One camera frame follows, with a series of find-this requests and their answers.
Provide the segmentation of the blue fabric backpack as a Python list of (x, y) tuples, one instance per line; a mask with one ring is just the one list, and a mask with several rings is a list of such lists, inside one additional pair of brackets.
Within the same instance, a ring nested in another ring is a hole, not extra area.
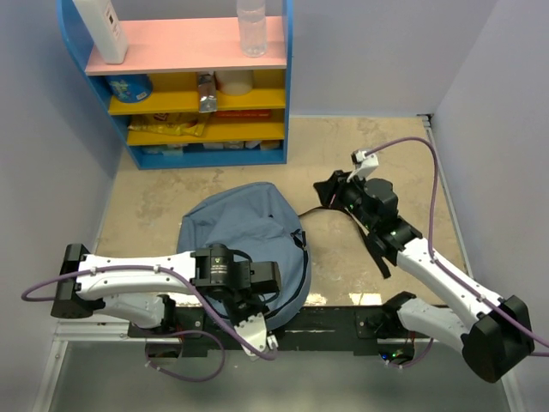
[(255, 262), (279, 265), (281, 291), (268, 303), (266, 325), (288, 323), (311, 288), (311, 254), (299, 215), (268, 182), (232, 188), (206, 198), (182, 218), (176, 252), (222, 244)]

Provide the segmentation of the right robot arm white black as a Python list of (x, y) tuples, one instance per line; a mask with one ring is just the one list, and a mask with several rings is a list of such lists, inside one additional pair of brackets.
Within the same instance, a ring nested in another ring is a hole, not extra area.
[(433, 338), (460, 353), (469, 368), (489, 383), (533, 354), (527, 305), (516, 296), (502, 298), (461, 271), (451, 276), (443, 270), (444, 259), (430, 252), (428, 240), (400, 216), (391, 182), (338, 170), (313, 187), (322, 209), (354, 219), (384, 277), (394, 265), (443, 301), (437, 307), (409, 292), (397, 294), (383, 304), (383, 314), (373, 325), (378, 337), (413, 331)]

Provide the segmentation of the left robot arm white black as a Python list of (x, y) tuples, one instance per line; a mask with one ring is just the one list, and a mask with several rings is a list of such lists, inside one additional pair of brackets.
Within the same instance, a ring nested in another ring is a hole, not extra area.
[(82, 244), (65, 249), (51, 315), (89, 318), (102, 313), (170, 336), (178, 326), (169, 293), (194, 294), (221, 303), (233, 324), (268, 312), (265, 294), (281, 290), (276, 262), (255, 262), (242, 251), (213, 244), (163, 257), (113, 258), (94, 255)]

